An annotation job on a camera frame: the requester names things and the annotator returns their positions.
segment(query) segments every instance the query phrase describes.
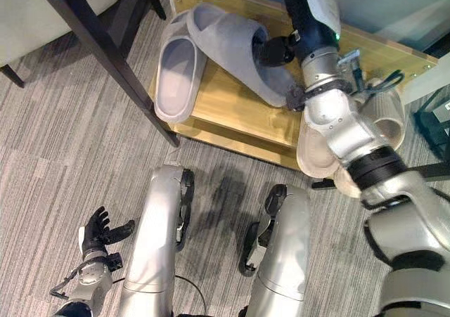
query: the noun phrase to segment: slipper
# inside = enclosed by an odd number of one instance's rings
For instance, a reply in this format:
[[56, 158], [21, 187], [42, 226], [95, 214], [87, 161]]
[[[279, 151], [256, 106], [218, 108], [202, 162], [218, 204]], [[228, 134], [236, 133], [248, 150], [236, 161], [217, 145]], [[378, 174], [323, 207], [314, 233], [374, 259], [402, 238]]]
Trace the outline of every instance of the slipper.
[[189, 36], [187, 12], [166, 26], [160, 41], [155, 112], [169, 123], [184, 122], [191, 115], [207, 60]]
[[291, 74], [284, 67], [263, 67], [253, 58], [254, 42], [269, 38], [263, 25], [205, 3], [189, 11], [187, 23], [192, 40], [209, 58], [269, 105], [286, 104], [295, 85]]
[[353, 182], [350, 173], [345, 170], [344, 167], [339, 166], [337, 171], [333, 175], [333, 180], [338, 191], [346, 196], [350, 196], [354, 199], [359, 199], [361, 191], [358, 186]]
[[297, 143], [297, 163], [300, 170], [312, 178], [327, 178], [339, 167], [339, 161], [328, 148], [326, 139], [308, 126], [302, 116]]

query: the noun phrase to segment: gray striped carpet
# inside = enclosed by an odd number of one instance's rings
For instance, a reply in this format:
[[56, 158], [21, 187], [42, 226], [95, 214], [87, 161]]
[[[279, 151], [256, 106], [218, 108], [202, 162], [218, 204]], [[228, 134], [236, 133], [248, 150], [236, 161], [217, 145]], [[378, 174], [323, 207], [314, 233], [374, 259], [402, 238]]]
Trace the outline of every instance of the gray striped carpet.
[[[166, 11], [169, 1], [162, 0]], [[155, 71], [165, 22], [150, 12], [129, 63], [144, 86]], [[183, 138], [171, 148], [92, 55], [68, 34], [12, 63], [25, 89], [0, 77], [0, 316], [48, 316], [62, 302], [49, 288], [80, 262], [77, 229], [104, 205], [111, 226], [137, 219], [149, 178], [164, 162], [195, 172], [191, 229], [176, 272], [197, 283], [207, 313], [237, 316], [251, 278], [237, 271], [248, 224], [275, 183], [308, 188], [299, 172]], [[412, 105], [416, 109], [419, 102]], [[435, 162], [410, 119], [400, 153]], [[448, 183], [437, 187], [450, 190]], [[311, 196], [311, 257], [303, 316], [372, 316], [388, 268], [373, 257], [361, 226], [368, 212], [336, 190]], [[132, 238], [120, 251], [127, 271]], [[114, 316], [117, 284], [102, 316]], [[202, 313], [196, 291], [176, 280], [174, 312]]]

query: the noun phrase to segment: chair leg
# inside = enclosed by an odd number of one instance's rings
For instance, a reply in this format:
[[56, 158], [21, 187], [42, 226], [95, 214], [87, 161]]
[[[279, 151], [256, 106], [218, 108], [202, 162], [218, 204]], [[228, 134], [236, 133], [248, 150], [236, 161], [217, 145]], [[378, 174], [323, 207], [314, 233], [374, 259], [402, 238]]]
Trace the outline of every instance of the chair leg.
[[5, 76], [7, 76], [14, 84], [17, 86], [23, 87], [25, 86], [25, 83], [21, 78], [17, 75], [17, 73], [14, 72], [14, 70], [9, 65], [5, 65], [0, 67], [0, 72], [2, 72]]
[[161, 18], [162, 20], [166, 20], [167, 16], [166, 16], [166, 13], [164, 12], [164, 8], [161, 5], [161, 1], [160, 0], [150, 0], [150, 3], [152, 5], [152, 7], [155, 9], [157, 16], [159, 18]]

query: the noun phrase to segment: black metal frame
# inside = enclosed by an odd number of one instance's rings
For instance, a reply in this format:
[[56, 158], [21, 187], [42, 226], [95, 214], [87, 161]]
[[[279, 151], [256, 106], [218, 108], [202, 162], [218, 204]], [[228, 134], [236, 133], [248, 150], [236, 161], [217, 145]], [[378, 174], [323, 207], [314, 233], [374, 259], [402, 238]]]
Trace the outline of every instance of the black metal frame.
[[139, 23], [142, 17], [150, 10], [150, 6], [155, 9], [159, 18], [162, 20], [166, 19], [160, 0], [120, 0], [119, 8], [115, 13], [108, 33], [124, 58], [128, 56], [138, 31]]
[[[116, 22], [116, 27], [113, 28], [113, 30], [116, 31], [114, 31], [113, 34], [117, 36], [115, 36], [116, 38], [114, 40], [105, 30], [86, 0], [47, 1], [53, 6], [56, 12], [61, 15], [83, 45], [95, 55], [97, 60], [108, 71], [111, 77], [124, 89], [128, 97], [138, 105], [153, 126], [156, 127], [171, 145], [177, 147], [179, 145], [179, 140], [176, 137], [176, 134], [170, 131], [165, 122], [158, 119], [155, 114], [153, 101], [128, 66], [125, 57], [115, 43], [115, 40], [124, 41], [126, 35], [130, 33], [130, 30], [134, 29], [131, 26], [132, 23], [130, 23], [132, 20], [136, 21], [136, 19], [133, 18], [133, 14], [125, 13], [126, 9], [121, 9], [119, 7], [118, 12], [121, 11], [120, 15], [125, 15], [125, 18]], [[134, 12], [137, 9], [131, 5], [126, 5], [125, 7], [131, 7], [131, 10]]]
[[9, 80], [11, 80], [14, 84], [21, 87], [22, 89], [25, 86], [23, 80], [21, 80], [21, 78], [18, 76], [17, 73], [15, 73], [15, 71], [11, 66], [5, 65], [0, 67], [0, 72], [3, 73], [5, 76], [7, 76]]

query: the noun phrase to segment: robot leg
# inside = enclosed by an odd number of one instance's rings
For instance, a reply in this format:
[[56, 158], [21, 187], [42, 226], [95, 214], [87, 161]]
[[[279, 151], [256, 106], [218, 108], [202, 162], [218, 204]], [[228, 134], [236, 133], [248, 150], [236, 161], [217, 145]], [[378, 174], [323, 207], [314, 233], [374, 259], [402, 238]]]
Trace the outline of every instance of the robot leg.
[[[240, 316], [300, 316], [309, 253], [309, 198], [302, 189], [276, 185], [267, 198], [265, 210], [273, 219], [272, 224], [263, 225], [270, 232], [269, 244], [253, 283], [246, 314], [241, 312]], [[260, 245], [264, 243], [260, 238], [263, 234], [264, 231], [255, 236], [252, 251], [243, 257], [247, 270], [257, 266], [252, 259], [255, 250], [259, 247], [260, 252], [264, 247]]]

